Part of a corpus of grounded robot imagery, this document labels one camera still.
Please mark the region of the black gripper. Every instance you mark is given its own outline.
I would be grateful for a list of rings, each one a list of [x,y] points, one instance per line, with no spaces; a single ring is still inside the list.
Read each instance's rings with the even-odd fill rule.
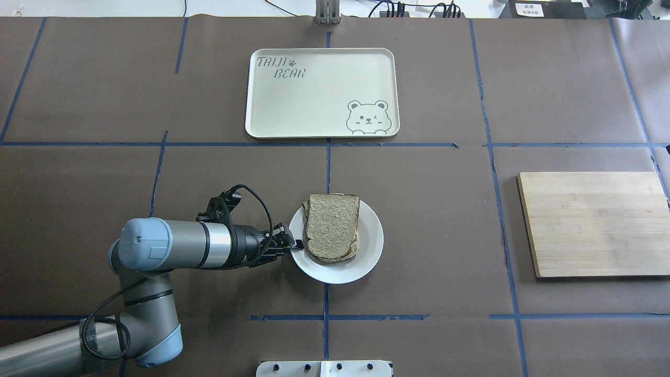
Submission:
[[[277,224],[271,232],[271,248],[266,250],[266,236],[250,225],[235,225],[236,250],[235,267],[260,267],[275,262],[279,257],[291,253],[291,250],[304,250],[301,239],[294,238],[291,229],[285,223]]]

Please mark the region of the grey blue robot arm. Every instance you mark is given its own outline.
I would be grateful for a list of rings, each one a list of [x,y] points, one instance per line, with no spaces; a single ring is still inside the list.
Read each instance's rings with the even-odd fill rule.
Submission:
[[[124,311],[99,317],[100,306],[77,324],[2,348],[2,376],[99,374],[134,360],[157,367],[183,349],[170,272],[180,268],[232,270],[258,267],[303,250],[286,224],[268,231],[229,220],[157,217],[129,220],[108,251],[119,277]]]

